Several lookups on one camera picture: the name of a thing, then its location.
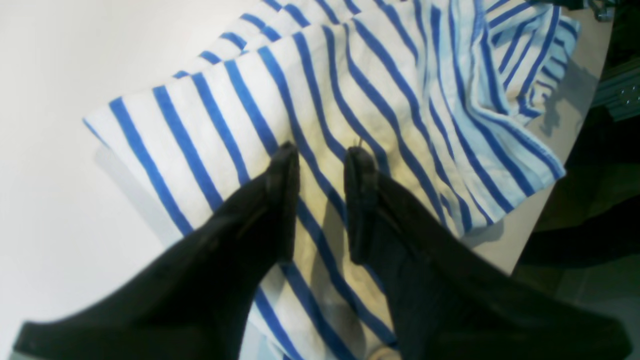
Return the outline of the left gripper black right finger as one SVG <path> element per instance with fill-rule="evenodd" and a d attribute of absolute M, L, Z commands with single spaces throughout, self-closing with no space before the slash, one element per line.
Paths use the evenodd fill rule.
<path fill-rule="evenodd" d="M 624 360 L 623 324 L 512 280 L 359 146 L 343 187 L 352 262 L 382 284 L 403 360 Z"/>

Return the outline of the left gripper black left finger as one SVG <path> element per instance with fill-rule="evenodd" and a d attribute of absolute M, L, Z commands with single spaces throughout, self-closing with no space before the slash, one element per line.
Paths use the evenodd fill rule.
<path fill-rule="evenodd" d="M 25 322 L 14 360 L 236 360 L 258 286 L 293 259 L 298 150 L 284 143 L 201 228 L 64 319 Z"/>

